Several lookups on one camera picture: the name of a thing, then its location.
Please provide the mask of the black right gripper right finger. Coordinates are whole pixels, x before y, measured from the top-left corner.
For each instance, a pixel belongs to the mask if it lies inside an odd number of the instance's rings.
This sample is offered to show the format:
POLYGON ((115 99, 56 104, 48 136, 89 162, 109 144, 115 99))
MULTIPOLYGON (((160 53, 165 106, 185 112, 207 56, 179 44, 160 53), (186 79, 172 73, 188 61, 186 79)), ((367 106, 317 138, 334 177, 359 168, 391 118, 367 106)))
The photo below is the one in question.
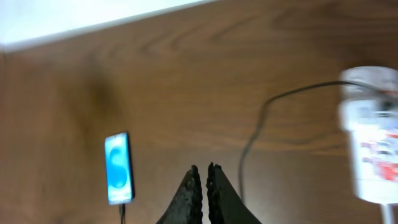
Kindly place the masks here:
POLYGON ((261 224, 245 206, 221 166, 210 163, 206 181, 211 224, 261 224))

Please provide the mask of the white power strip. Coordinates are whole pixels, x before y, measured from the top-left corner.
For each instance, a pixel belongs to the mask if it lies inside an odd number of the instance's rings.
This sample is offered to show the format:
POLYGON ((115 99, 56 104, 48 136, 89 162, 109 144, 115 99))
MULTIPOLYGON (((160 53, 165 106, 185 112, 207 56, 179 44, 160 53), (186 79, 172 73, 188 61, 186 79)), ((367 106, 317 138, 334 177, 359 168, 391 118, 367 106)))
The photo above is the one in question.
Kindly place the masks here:
POLYGON ((397 129, 359 125, 349 134, 356 195, 368 202, 397 203, 397 129))

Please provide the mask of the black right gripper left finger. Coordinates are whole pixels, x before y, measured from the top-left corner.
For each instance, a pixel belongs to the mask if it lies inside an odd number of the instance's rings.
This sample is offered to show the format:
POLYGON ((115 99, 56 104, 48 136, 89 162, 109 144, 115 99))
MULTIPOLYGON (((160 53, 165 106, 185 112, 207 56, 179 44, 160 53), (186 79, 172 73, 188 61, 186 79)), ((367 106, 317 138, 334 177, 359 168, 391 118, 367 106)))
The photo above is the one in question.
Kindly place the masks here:
POLYGON ((200 175, 192 165, 157 224, 202 224, 202 200, 200 175))

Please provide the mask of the blue Galaxy smartphone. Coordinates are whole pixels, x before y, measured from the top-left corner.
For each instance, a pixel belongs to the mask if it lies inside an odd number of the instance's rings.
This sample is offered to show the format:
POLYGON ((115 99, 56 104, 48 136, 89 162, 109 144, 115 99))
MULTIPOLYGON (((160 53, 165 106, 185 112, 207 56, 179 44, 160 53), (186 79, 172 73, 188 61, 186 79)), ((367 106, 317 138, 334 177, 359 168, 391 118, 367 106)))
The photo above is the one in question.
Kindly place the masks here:
POLYGON ((135 197, 134 175, 128 132, 104 140, 106 186, 109 205, 130 203, 135 197))

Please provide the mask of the white charger plug adapter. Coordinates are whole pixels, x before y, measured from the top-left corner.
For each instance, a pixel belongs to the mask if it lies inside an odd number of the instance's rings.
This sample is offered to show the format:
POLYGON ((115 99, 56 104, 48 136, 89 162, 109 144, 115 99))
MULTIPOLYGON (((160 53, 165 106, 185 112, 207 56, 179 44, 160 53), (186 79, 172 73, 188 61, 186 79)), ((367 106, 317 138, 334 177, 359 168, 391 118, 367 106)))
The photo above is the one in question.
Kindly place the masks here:
POLYGON ((397 70, 381 66, 353 67, 342 71, 341 127, 358 131, 362 126, 397 131, 397 70))

